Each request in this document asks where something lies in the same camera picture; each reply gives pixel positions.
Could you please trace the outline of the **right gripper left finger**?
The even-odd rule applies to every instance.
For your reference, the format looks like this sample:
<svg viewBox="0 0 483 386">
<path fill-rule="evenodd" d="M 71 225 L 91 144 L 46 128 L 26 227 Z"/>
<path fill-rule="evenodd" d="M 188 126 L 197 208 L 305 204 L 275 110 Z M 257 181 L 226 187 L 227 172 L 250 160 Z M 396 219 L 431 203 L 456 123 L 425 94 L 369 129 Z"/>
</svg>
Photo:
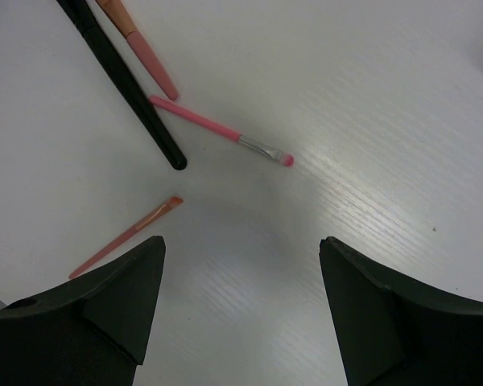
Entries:
<svg viewBox="0 0 483 386">
<path fill-rule="evenodd" d="M 0 309 L 0 385 L 131 385 L 151 333 L 166 245 Z"/>
</svg>

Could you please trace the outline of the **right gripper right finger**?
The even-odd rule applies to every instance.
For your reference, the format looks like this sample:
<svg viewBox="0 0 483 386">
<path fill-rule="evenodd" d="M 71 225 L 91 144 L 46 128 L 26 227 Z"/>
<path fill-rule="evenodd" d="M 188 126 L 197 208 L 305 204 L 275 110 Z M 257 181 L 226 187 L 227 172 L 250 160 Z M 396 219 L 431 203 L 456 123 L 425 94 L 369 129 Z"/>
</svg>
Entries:
<svg viewBox="0 0 483 386">
<path fill-rule="evenodd" d="M 335 237 L 320 265 L 350 385 L 483 385 L 483 302 L 437 289 Z"/>
</svg>

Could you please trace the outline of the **pink handle brush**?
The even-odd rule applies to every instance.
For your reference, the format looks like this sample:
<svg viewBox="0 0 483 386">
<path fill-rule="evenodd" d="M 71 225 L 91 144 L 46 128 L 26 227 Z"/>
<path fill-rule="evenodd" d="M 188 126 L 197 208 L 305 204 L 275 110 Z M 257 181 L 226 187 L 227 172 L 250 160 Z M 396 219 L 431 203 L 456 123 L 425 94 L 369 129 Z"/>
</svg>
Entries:
<svg viewBox="0 0 483 386">
<path fill-rule="evenodd" d="M 143 37 L 120 0 L 96 0 L 96 3 L 118 29 L 143 67 L 171 101 L 176 101 L 179 92 L 151 45 Z"/>
</svg>

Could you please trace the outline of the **thin pink lip brush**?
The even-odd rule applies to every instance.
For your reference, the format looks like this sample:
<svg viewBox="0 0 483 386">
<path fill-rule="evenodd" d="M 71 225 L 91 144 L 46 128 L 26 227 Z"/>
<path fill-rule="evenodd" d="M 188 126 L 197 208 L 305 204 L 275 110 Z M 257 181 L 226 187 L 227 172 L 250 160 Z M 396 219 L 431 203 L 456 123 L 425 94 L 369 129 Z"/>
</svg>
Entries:
<svg viewBox="0 0 483 386">
<path fill-rule="evenodd" d="M 289 153 L 272 148 L 271 146 L 264 145 L 261 142 L 255 141 L 252 138 L 240 134 L 234 129 L 230 129 L 225 125 L 212 121 L 206 117 L 202 117 L 201 115 L 194 113 L 189 109 L 186 109 L 173 102 L 164 100 L 159 96 L 150 96 L 149 102 L 152 103 L 153 106 L 156 108 L 163 109 L 169 113 L 176 115 L 177 117 L 181 117 L 186 121 L 190 121 L 195 125 L 198 125 L 217 135 L 227 138 L 232 142 L 236 142 L 237 144 L 249 148 L 263 155 L 266 158 L 276 161 L 282 166 L 291 167 L 295 162 L 294 157 Z"/>
</svg>

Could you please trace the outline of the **large black makeup brush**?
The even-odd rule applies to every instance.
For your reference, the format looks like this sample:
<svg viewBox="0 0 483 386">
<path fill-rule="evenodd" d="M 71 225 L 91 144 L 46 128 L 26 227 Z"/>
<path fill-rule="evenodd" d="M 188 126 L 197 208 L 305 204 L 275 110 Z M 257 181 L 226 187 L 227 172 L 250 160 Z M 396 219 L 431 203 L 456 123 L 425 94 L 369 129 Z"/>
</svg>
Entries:
<svg viewBox="0 0 483 386">
<path fill-rule="evenodd" d="M 102 30 L 88 3 L 85 0 L 58 0 L 58 4 L 170 165 L 175 170 L 184 170 L 188 165 L 184 153 L 168 132 L 127 64 Z"/>
</svg>

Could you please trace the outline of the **thin orange angled brush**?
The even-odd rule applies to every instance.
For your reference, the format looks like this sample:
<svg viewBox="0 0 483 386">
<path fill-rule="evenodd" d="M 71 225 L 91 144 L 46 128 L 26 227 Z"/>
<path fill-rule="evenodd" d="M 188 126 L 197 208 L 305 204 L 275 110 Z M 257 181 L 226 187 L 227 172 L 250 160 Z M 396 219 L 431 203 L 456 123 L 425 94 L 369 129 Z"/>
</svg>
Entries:
<svg viewBox="0 0 483 386">
<path fill-rule="evenodd" d="M 182 198 L 180 198 L 179 196 L 172 196 L 169 199 L 167 199 L 164 203 L 162 203 L 156 209 L 152 210 L 146 216 L 141 218 L 141 220 L 139 220 L 136 224 L 130 226 L 122 234 L 120 234 L 115 239 L 110 241 L 100 251 L 95 253 L 87 261 L 85 261 L 79 267 L 77 267 L 74 271 L 72 271 L 69 274 L 68 279 L 72 280 L 72 279 L 80 276 L 82 273 L 86 272 L 87 270 L 91 269 L 99 261 L 101 261 L 102 259 L 107 257 L 109 254 L 111 254 L 111 252 L 113 252 L 115 249 L 117 249 L 121 245 L 125 244 L 129 239 L 131 239 L 137 233 L 141 232 L 144 228 L 153 224 L 156 220 L 163 217 L 168 212 L 172 211 L 174 208 L 181 205 L 183 202 L 184 202 L 184 200 Z"/>
</svg>

